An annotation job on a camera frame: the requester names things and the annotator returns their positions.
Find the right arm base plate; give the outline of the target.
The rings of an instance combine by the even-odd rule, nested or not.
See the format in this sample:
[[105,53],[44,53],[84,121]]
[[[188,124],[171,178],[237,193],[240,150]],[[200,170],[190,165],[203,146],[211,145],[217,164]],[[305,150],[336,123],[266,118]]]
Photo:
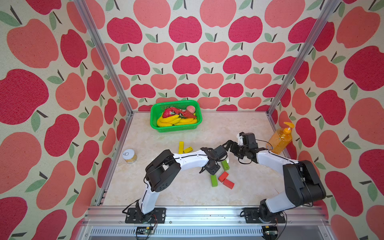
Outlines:
[[270,213],[260,208],[243,208],[240,217],[245,218],[247,224],[285,224],[287,222],[283,212]]

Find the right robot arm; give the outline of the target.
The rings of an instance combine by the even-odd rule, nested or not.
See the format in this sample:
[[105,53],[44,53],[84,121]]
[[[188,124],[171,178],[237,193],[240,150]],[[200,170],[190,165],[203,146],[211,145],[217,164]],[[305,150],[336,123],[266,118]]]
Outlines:
[[264,165],[284,177],[285,190],[277,196],[264,199],[259,205],[259,218],[270,222],[285,210],[299,206],[312,206],[326,197],[326,190],[310,161],[295,161],[274,154],[271,147],[260,148],[253,133],[239,133],[238,141],[223,144],[239,160],[244,157],[251,162]]

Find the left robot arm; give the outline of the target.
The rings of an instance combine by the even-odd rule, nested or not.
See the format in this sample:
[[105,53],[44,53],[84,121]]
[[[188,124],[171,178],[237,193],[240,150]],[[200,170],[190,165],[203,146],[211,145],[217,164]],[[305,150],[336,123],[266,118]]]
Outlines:
[[155,209],[160,192],[169,187],[180,172],[200,168],[201,172],[207,171],[210,175],[215,175],[220,169],[219,162],[224,161],[227,156],[223,146],[215,149],[203,147],[186,154],[174,154],[170,150],[164,150],[146,167],[146,190],[136,204],[136,210],[143,216],[151,213]]

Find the yellow block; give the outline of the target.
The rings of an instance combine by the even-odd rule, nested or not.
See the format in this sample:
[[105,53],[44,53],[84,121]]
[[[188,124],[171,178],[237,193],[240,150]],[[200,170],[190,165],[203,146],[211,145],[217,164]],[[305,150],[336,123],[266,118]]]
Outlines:
[[187,153],[191,153],[194,149],[192,147],[188,147],[186,149],[184,149],[184,153],[187,154]]
[[184,153],[184,142],[180,141],[179,142],[179,148],[178,148],[178,154],[183,154]]

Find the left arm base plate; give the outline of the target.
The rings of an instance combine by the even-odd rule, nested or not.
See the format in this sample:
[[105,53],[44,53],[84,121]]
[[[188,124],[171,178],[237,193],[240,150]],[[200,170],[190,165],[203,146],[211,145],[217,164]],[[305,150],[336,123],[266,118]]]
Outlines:
[[140,209],[137,208],[128,208],[128,213],[126,214],[125,223],[126,224],[164,224],[166,217],[166,208],[154,208],[153,211],[145,215],[142,214]]

